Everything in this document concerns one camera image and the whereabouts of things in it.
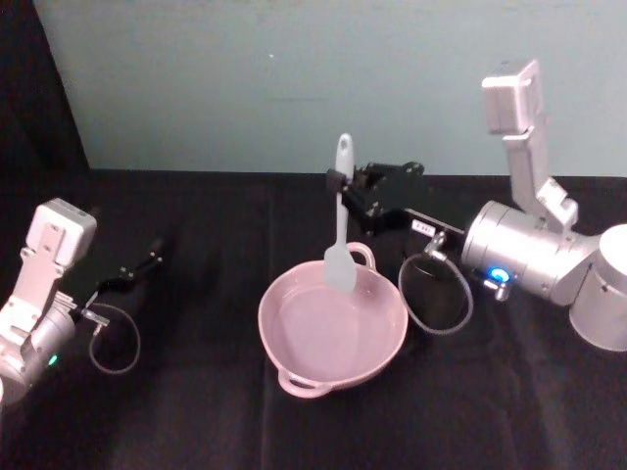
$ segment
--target spatula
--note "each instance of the spatula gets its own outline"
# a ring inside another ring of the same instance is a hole
[[[337,144],[335,169],[344,173],[348,181],[353,179],[355,157],[353,138],[342,134]],[[331,287],[345,292],[352,292],[357,282],[357,268],[346,246],[346,231],[349,213],[342,205],[342,196],[337,195],[337,238],[335,245],[324,252],[324,282]]]

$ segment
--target black table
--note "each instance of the black table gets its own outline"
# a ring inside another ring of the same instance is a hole
[[[511,204],[507,178],[428,178],[462,200]],[[625,180],[560,182],[580,203],[579,231],[627,218]],[[101,208],[90,254],[63,284],[70,295],[139,259],[174,220],[180,245],[149,283],[106,299],[137,319],[136,369],[97,372],[86,358],[93,327],[80,324],[56,366],[6,410],[2,468],[627,468],[627,354],[595,349],[567,309],[516,290],[497,304],[475,286],[476,313],[453,337],[411,325],[398,356],[357,388],[313,401],[282,392],[257,307],[271,280],[333,240],[322,175],[0,176],[0,299],[34,208],[53,197]],[[393,281],[407,236],[350,233]]]

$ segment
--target teal wall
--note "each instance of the teal wall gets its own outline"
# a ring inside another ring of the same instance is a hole
[[[625,0],[38,0],[92,166],[505,173],[480,82],[537,57],[551,170],[627,175]]]

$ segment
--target pink pot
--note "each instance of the pink pot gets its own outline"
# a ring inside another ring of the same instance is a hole
[[[408,313],[398,289],[376,272],[369,247],[348,247],[366,261],[357,266],[354,292],[327,286],[324,261],[309,261],[283,273],[260,303],[265,351],[278,383],[295,397],[314,399],[369,379],[405,339]]]

